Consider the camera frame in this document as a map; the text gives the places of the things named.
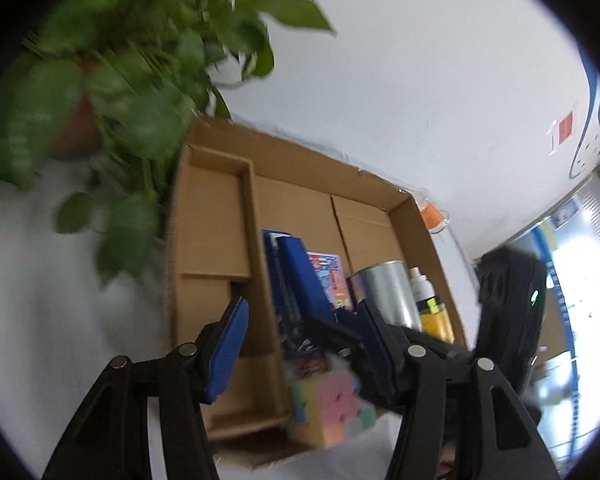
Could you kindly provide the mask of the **silver metal canister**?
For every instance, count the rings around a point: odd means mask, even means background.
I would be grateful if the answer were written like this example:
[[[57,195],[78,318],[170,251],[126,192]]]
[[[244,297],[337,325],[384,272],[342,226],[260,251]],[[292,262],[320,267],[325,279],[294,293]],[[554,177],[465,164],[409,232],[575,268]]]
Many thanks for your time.
[[[352,300],[370,300],[385,322],[411,330],[422,330],[418,309],[405,264],[392,260],[368,266],[347,278]]]

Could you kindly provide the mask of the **colourful board game box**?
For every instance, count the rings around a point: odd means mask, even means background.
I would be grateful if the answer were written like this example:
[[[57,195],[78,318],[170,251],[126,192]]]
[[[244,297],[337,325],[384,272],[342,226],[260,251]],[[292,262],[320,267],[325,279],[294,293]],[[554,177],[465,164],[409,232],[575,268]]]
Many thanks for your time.
[[[313,269],[334,309],[352,310],[346,276],[338,255],[308,252]]]

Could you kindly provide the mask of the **pastel rubik's cube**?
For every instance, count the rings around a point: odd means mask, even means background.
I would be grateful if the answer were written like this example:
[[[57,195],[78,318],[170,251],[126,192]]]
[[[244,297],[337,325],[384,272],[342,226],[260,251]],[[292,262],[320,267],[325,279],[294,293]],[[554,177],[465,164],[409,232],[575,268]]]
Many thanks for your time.
[[[376,426],[373,404],[358,395],[358,380],[350,372],[327,372],[289,384],[291,442],[306,448],[333,448]]]

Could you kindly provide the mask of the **white tube bottle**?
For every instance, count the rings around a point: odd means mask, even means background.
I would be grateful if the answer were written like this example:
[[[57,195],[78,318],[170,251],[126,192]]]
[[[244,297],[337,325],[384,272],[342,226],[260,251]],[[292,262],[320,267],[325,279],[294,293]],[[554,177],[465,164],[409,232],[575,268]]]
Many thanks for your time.
[[[417,266],[408,270],[411,291],[420,314],[435,314],[438,312],[437,294],[434,286],[428,281],[425,274]]]

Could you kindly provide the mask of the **yellow-label chrysanthemum jar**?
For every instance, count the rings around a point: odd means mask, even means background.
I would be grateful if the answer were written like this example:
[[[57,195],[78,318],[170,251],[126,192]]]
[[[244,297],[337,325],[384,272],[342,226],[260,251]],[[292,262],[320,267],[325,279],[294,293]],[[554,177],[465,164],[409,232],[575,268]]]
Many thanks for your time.
[[[422,331],[430,337],[454,344],[455,336],[444,303],[433,296],[417,303]]]

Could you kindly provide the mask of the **orange clear plastic cup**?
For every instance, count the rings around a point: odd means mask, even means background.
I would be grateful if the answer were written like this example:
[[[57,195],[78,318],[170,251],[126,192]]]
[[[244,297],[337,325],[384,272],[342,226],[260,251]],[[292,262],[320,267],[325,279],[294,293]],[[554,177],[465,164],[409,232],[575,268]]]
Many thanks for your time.
[[[426,190],[415,191],[413,197],[422,221],[431,234],[440,233],[449,225],[449,215],[439,208]]]

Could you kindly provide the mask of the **cardboard box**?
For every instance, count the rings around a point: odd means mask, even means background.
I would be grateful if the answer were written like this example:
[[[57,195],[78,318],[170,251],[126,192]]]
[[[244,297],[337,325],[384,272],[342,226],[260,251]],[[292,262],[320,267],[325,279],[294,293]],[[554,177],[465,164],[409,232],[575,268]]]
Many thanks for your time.
[[[337,255],[347,272],[400,260],[424,272],[449,309],[459,344],[471,339],[449,274],[413,196],[380,177],[219,118],[186,136],[168,235],[176,342],[193,339],[235,298],[249,327],[230,384],[204,410],[223,466],[268,468],[304,454],[285,431],[291,406],[283,373],[263,232],[299,237]]]

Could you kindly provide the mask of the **green potted plant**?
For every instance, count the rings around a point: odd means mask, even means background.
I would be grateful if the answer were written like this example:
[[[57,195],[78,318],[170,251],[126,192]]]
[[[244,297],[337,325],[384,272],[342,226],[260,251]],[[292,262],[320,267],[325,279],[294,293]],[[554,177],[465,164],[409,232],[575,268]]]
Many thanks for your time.
[[[98,233],[102,284],[139,278],[190,124],[230,117],[212,72],[234,62],[248,82],[274,70],[268,21],[332,30],[316,0],[59,0],[0,78],[0,181],[27,190],[47,159],[91,159],[55,229]]]

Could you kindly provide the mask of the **red wall sign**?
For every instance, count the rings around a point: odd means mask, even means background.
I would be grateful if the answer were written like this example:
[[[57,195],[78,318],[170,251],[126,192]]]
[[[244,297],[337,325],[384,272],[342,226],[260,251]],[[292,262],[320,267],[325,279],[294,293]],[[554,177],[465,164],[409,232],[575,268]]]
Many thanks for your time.
[[[558,148],[573,135],[576,117],[576,112],[570,110],[563,118],[554,120],[550,124],[550,128],[547,130],[548,140],[550,141],[550,155],[554,155]]]

